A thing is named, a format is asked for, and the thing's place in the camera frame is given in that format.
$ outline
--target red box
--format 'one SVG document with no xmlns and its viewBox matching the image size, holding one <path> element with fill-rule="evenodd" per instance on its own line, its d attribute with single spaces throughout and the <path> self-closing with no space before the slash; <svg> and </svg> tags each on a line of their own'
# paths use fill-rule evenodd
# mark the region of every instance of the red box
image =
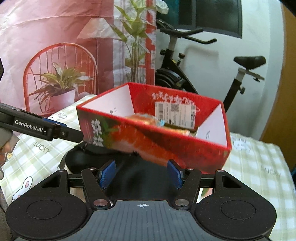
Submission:
<svg viewBox="0 0 296 241">
<path fill-rule="evenodd" d="M 125 118 L 139 112 L 156 115 L 156 102 L 166 106 L 195 105 L 197 137 Z M 85 141 L 125 152 L 136 151 L 143 159 L 164 166 L 174 159 L 183 168 L 212 174 L 223 167 L 231 151 L 223 103 L 193 93 L 127 83 L 78 105 L 77 114 Z"/>
</svg>

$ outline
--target barcode label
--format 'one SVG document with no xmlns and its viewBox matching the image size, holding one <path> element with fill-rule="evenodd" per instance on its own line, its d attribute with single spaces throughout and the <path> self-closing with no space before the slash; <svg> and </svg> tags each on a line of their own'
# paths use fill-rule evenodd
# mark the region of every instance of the barcode label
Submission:
<svg viewBox="0 0 296 241">
<path fill-rule="evenodd" d="M 171 104 L 171 111 L 172 112 L 179 112 L 179 105 L 178 104 Z"/>
<path fill-rule="evenodd" d="M 163 120 L 163 104 L 159 104 L 159 119 Z"/>
<path fill-rule="evenodd" d="M 155 102 L 155 116 L 168 124 L 194 129 L 196 106 Z"/>
</svg>

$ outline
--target bike handlebar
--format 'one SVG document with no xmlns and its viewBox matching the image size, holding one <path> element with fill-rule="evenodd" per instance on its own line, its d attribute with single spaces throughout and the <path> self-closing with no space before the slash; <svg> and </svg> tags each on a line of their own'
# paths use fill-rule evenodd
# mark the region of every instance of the bike handlebar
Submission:
<svg viewBox="0 0 296 241">
<path fill-rule="evenodd" d="M 208 40 L 208 41 L 203 41 L 203 40 L 195 39 L 195 38 L 192 38 L 192 37 L 189 37 L 189 36 L 185 36 L 183 38 L 194 41 L 194 42 L 197 42 L 197 43 L 200 43 L 200 44 L 212 44 L 212 43 L 217 42 L 217 39 L 211 39 L 211 40 Z"/>
<path fill-rule="evenodd" d="M 168 29 L 168 28 L 161 28 L 160 31 L 162 33 L 165 33 L 165 34 L 168 34 L 168 35 L 171 35 L 171 36 L 175 36 L 175 37 L 178 37 L 178 38 L 184 38 L 184 37 L 188 37 L 189 35 L 201 33 L 201 32 L 203 32 L 203 29 L 202 28 L 197 28 L 197 29 L 194 29 L 194 30 L 181 32 L 181 31 L 178 31 L 178 30 L 173 30 L 173 29 Z"/>
</svg>

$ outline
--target crosshair marking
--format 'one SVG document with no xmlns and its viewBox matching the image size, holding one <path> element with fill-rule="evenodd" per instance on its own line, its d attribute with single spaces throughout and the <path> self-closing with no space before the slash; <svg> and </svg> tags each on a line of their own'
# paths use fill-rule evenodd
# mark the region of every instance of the crosshair marking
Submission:
<svg viewBox="0 0 296 241">
<path fill-rule="evenodd" d="M 138 206 L 140 206 L 141 208 L 145 208 L 145 207 L 147 207 L 147 206 L 149 206 L 149 205 L 147 205 L 147 204 L 145 204 L 145 203 L 141 203 L 141 204 L 138 205 Z"/>
</svg>

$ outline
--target rabbit cartoon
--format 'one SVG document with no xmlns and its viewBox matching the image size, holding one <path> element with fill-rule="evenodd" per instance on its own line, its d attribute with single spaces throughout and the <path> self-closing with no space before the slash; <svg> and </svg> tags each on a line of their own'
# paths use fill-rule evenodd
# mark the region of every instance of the rabbit cartoon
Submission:
<svg viewBox="0 0 296 241">
<path fill-rule="evenodd" d="M 55 113 L 55 114 L 51 115 L 48 118 L 50 120 L 53 120 L 53 121 L 59 121 L 59 120 L 62 120 L 62 119 L 67 118 L 67 116 L 64 115 L 64 114 L 65 114 L 65 112 L 64 111 L 61 111 L 61 112 L 58 112 L 58 113 Z"/>
<path fill-rule="evenodd" d="M 233 140 L 233 147 L 237 150 L 244 150 L 247 152 L 251 151 L 251 148 L 246 143 L 246 140 L 241 139 L 241 138 Z"/>
<path fill-rule="evenodd" d="M 26 191 L 28 191 L 30 189 L 31 185 L 32 185 L 32 182 L 33 182 L 33 178 L 32 177 L 27 177 L 24 180 L 22 188 L 20 190 L 18 190 L 15 194 L 13 194 L 11 202 L 15 201 L 18 197 L 20 197 Z"/>
</svg>

